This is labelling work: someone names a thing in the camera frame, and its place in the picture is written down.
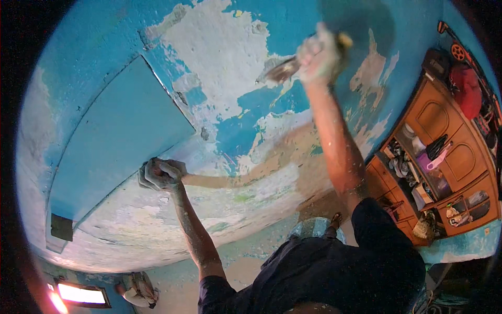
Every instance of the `white patch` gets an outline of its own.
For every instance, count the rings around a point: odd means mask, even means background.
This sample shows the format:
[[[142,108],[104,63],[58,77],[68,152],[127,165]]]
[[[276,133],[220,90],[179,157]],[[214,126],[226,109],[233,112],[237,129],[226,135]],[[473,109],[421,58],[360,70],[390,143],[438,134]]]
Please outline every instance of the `white patch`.
[[[390,116],[391,114],[389,114],[382,121],[378,121],[371,130],[368,130],[368,124],[365,124],[354,137],[354,141],[361,151],[363,159],[366,159],[366,157],[368,157],[371,153],[374,145],[373,141],[385,132],[387,121]]]
[[[352,77],[349,83],[349,88],[352,91],[359,92],[361,94],[361,99],[359,100],[359,107],[366,107],[366,100],[371,94],[376,94],[376,98],[371,105],[372,110],[379,105],[380,100],[384,95],[385,84],[389,75],[392,73],[396,67],[396,63],[399,60],[399,52],[392,56],[389,67],[384,71],[386,58],[378,53],[377,43],[373,36],[373,31],[369,29],[369,52],[368,56],[364,59],[361,66]]]
[[[184,6],[183,18],[170,27],[162,22],[146,29],[150,40],[160,35],[164,46],[171,45],[176,57],[197,73],[207,101],[193,112],[214,124],[238,116],[242,108],[237,99],[265,86],[256,84],[256,78],[269,58],[266,23],[253,21],[249,12],[238,18],[222,12],[230,4],[231,0],[194,2],[193,8]],[[253,31],[256,24],[261,25],[261,32]]]
[[[44,154],[55,138],[56,124],[49,106],[49,90],[42,81],[44,70],[35,68],[26,90],[16,151],[16,179],[21,219],[31,244],[45,249],[45,195],[51,177]]]

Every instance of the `hand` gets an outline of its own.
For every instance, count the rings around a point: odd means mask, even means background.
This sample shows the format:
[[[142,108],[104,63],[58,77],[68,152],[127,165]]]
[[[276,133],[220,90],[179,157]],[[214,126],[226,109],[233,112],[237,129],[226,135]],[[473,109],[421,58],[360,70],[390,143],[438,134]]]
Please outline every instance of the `hand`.
[[[305,39],[296,51],[302,83],[333,84],[348,63],[351,46],[352,40],[346,34],[335,35],[324,23],[317,23],[317,34]]]
[[[178,193],[183,188],[181,178],[185,173],[182,162],[152,158],[138,170],[138,183],[155,191]]]

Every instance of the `wheel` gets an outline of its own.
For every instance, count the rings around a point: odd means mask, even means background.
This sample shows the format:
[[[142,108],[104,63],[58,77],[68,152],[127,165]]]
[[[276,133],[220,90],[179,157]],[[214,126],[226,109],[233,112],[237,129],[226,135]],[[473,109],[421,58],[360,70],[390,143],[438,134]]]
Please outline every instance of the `wheel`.
[[[459,44],[451,45],[450,51],[453,55],[453,58],[455,58],[456,60],[463,61],[465,59],[465,50]]]

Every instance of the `red bag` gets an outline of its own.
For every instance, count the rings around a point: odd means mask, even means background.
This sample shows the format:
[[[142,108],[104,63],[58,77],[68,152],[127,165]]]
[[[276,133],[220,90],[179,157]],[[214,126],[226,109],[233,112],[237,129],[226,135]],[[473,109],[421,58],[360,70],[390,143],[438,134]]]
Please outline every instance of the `red bag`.
[[[481,88],[476,72],[466,64],[455,65],[450,72],[453,98],[469,120],[481,110]]]

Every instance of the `pink item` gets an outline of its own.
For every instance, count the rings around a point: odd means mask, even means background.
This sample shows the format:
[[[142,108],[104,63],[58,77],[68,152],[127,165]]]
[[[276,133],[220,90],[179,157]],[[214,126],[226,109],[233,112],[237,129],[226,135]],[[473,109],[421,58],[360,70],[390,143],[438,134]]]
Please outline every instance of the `pink item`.
[[[437,166],[439,166],[439,164],[443,162],[443,160],[446,158],[446,153],[448,153],[448,148],[450,146],[451,143],[444,148],[444,150],[441,152],[441,154],[439,154],[439,156],[436,159],[427,164],[427,171],[431,171],[437,168]]]

